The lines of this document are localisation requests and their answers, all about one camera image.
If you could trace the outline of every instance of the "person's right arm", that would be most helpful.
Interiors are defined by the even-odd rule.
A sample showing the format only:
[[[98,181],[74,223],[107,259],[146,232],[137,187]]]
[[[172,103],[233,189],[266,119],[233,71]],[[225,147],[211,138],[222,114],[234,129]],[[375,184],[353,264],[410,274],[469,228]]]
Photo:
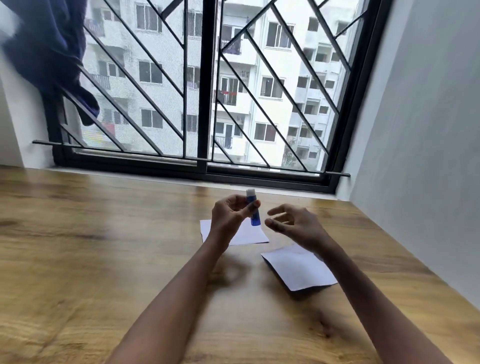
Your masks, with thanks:
[[[384,364],[452,362],[374,285],[305,208],[271,209],[266,226],[318,254],[335,275]]]

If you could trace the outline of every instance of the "apartment building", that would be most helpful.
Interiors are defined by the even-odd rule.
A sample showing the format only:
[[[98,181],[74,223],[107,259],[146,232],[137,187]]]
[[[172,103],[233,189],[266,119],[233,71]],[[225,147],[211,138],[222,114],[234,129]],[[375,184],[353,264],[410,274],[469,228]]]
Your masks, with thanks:
[[[115,12],[122,18],[157,63],[170,76],[166,79],[151,62],[145,50],[135,41],[124,24],[108,8],[103,0],[89,0],[87,27],[116,57],[137,85],[161,109],[168,120],[181,132],[183,100],[177,89],[183,90],[183,50],[175,37],[158,20],[146,0],[109,0]],[[225,46],[265,5],[266,0],[228,0],[224,3],[220,36],[220,19],[217,23],[217,39]],[[155,1],[159,10],[169,0]],[[276,5],[290,31],[327,90],[332,102],[338,104],[345,78],[345,68],[329,42],[322,27],[305,1],[279,1]],[[334,35],[358,15],[358,0],[331,0],[321,8]],[[198,139],[198,99],[200,85],[200,52],[202,29],[202,3],[190,1],[188,12],[188,68],[187,68],[187,155],[196,156]],[[183,42],[183,5],[169,17],[168,25]],[[355,34],[355,26],[337,37],[337,42],[348,58]],[[266,61],[280,78],[297,107],[305,114],[324,144],[332,130],[335,113],[312,79],[308,69],[298,56],[279,21],[268,10],[249,29]],[[224,51],[228,63],[220,57],[215,62],[214,95],[224,105],[231,117],[255,144],[271,166],[300,168],[300,164],[286,147],[284,139],[301,158],[309,170],[320,170],[324,152],[311,131],[302,122],[298,109],[292,105],[281,85],[273,77],[267,64],[259,56],[255,46],[242,35]],[[134,86],[121,69],[98,45],[87,36],[85,68],[108,93],[115,98],[128,115],[142,127],[150,139],[166,154],[182,155],[180,137],[155,110],[147,98]],[[154,152],[151,146],[124,120],[115,108],[86,79],[82,84],[98,99],[101,106],[99,120],[131,151]],[[253,102],[248,90],[255,96],[277,130]],[[215,140],[235,162],[264,165],[257,151],[250,145],[242,131],[220,104],[212,104],[210,138]],[[85,141],[92,146],[115,148],[96,126],[82,127]],[[214,160],[227,160],[218,147],[213,148]]]

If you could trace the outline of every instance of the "white paper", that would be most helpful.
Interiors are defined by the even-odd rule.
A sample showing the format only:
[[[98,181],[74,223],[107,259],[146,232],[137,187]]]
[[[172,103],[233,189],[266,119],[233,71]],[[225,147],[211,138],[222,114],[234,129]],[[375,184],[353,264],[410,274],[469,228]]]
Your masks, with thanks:
[[[313,253],[294,244],[262,253],[291,291],[336,284],[332,272]]]
[[[209,232],[211,220],[200,220],[200,233],[202,234],[202,240],[205,242]],[[257,244],[268,243],[268,238],[262,230],[262,226],[252,226],[249,218],[242,221],[239,230],[230,241],[230,245],[244,245],[244,244]]]

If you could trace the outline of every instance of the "glue stick body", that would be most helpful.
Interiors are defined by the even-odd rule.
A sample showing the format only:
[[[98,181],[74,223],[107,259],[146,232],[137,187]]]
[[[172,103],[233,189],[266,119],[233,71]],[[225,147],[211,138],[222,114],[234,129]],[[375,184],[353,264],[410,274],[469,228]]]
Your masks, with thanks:
[[[247,202],[251,203],[256,199],[257,199],[257,195],[255,194],[255,190],[253,188],[249,188],[247,190]],[[253,214],[250,220],[253,226],[258,226],[262,223],[262,221],[260,220],[260,214],[258,213],[258,211]]]

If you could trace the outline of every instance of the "wooden table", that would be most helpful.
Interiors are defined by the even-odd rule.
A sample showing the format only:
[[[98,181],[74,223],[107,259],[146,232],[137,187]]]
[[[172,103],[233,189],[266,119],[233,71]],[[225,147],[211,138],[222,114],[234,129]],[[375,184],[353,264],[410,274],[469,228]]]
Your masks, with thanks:
[[[230,190],[0,168],[0,363],[103,363],[201,244]],[[306,206],[454,363],[480,363],[480,313],[352,204],[258,194],[260,215]],[[219,262],[186,363],[379,363],[341,288],[290,295],[260,256]]]

